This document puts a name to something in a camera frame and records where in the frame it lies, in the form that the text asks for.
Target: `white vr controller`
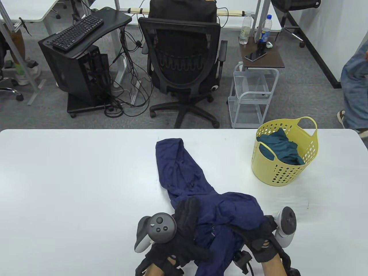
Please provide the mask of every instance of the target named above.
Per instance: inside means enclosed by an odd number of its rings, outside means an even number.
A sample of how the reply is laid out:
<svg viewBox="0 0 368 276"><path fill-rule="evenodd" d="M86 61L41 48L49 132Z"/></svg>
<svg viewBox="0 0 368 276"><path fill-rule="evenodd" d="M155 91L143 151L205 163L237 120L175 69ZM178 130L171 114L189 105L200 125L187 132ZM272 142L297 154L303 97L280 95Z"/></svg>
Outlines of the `white vr controller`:
<svg viewBox="0 0 368 276"><path fill-rule="evenodd" d="M284 207L274 216L265 216L275 232L275 239L282 248L286 248L293 240L297 220L294 211L290 207ZM145 216L138 222L137 241L134 251L142 253L153 243L167 243L174 238L176 222L167 213L157 213L153 216Z"/></svg>

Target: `smartphone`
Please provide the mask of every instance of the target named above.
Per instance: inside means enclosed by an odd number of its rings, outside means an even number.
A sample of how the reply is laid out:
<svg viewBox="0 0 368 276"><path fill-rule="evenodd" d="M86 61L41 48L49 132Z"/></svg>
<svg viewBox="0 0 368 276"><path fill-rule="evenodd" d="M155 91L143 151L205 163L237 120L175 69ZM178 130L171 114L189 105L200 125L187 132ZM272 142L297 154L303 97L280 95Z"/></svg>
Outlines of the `smartphone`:
<svg viewBox="0 0 368 276"><path fill-rule="evenodd" d="M245 58L251 62L256 61L263 57L267 52L265 50L257 50L245 56Z"/></svg>

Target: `white table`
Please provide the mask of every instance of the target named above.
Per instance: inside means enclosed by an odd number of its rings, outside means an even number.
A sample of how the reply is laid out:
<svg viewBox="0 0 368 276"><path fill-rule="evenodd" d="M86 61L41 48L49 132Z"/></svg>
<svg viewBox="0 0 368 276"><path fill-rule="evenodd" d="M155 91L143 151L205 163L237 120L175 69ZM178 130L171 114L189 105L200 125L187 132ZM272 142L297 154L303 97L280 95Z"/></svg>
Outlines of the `white table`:
<svg viewBox="0 0 368 276"><path fill-rule="evenodd" d="M286 249L303 276L365 275L368 152L351 130L319 130L317 158L290 185L251 170L256 130L5 130L0 133L0 270L8 276L134 275L139 219L172 212L156 142L182 138L219 193L297 215ZM256 275L261 267L252 261ZM194 275L195 265L184 269ZM231 264L226 276L241 275Z"/></svg>
<svg viewBox="0 0 368 276"><path fill-rule="evenodd" d="M142 0L121 0L119 1L120 8L138 8L142 3ZM242 11L253 11L255 12L257 7L257 0L217 0L217 7L227 7L228 10L242 10ZM114 0L96 0L92 5L91 8L102 9L104 7L110 7L115 9L115 1ZM263 7L263 0L261 2L261 7L259 14L261 14L261 10ZM149 0L144 0L141 8L149 8ZM272 5L269 8L269 14L272 15L272 29L271 32L280 32L281 25L277 19L277 15L275 9ZM258 27L259 24L259 17L257 19L256 26ZM220 17L220 24L223 26L226 22L227 17ZM238 31L241 29L241 25L243 23L243 17L229 17L224 29L229 31ZM132 17L132 21L129 24L138 25L137 16L134 15Z"/></svg>
<svg viewBox="0 0 368 276"><path fill-rule="evenodd" d="M25 22L43 22L47 33L52 35L54 32L48 22L46 15L55 6L58 0L1 0L10 19L20 21L21 17Z"/></svg>

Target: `plastic bottle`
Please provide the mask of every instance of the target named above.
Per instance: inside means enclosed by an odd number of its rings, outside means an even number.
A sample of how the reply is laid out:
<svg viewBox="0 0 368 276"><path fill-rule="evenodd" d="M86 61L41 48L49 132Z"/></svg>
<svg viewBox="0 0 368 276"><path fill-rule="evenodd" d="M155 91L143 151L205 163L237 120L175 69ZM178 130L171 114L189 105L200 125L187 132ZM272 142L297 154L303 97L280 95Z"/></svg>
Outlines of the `plastic bottle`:
<svg viewBox="0 0 368 276"><path fill-rule="evenodd" d="M272 28L272 15L268 15L266 21L262 24L262 32L259 36L258 41L258 49L264 50L266 48L266 43L268 41L268 37L270 36L270 31Z"/></svg>
<svg viewBox="0 0 368 276"><path fill-rule="evenodd" d="M243 45L248 43L249 34L251 32L251 28L252 28L252 16L251 15L252 15L251 11L247 11L245 13L243 25L241 26L239 43Z"/></svg>

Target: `office chair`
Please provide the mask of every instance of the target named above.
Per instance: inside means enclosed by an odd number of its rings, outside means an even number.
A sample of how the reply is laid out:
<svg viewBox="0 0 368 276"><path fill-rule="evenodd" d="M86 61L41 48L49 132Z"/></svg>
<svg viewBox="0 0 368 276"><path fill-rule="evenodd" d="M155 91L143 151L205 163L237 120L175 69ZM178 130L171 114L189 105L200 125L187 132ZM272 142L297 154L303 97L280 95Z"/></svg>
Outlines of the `office chair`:
<svg viewBox="0 0 368 276"><path fill-rule="evenodd" d="M0 83L6 81L6 80L11 80L11 83L13 84L13 86L17 86L18 85L18 82L13 79L13 78L4 78L3 77L3 71L0 70ZM24 98L23 98L23 95L20 94L17 90L13 89L13 88L3 88L3 87L0 87L0 92L10 92L10 93L13 93L13 94L16 94L17 96L15 97L15 99L19 102L23 101Z"/></svg>
<svg viewBox="0 0 368 276"><path fill-rule="evenodd" d="M307 8L318 8L321 4L321 0L271 0L272 4L280 11L284 13L281 19L281 27L282 30L287 31L292 34L295 38L300 40L299 46L301 48L305 47L305 42L299 36L295 34L295 31L292 32L290 29L297 30L299 27L297 26L285 26L285 22L287 19L287 14L289 11L298 11L305 10Z"/></svg>
<svg viewBox="0 0 368 276"><path fill-rule="evenodd" d="M160 92L171 92L178 99L177 102L151 106L150 117L156 117L158 110L178 110L174 128L180 128L185 114L191 112L219 128L216 118L195 104L204 99L212 102L211 91L219 86L227 50L227 41L222 40L216 60L220 25L143 17L138 23L146 40L142 53L148 54L147 72L153 85ZM186 35L185 47L178 45L183 42L179 38L183 34Z"/></svg>

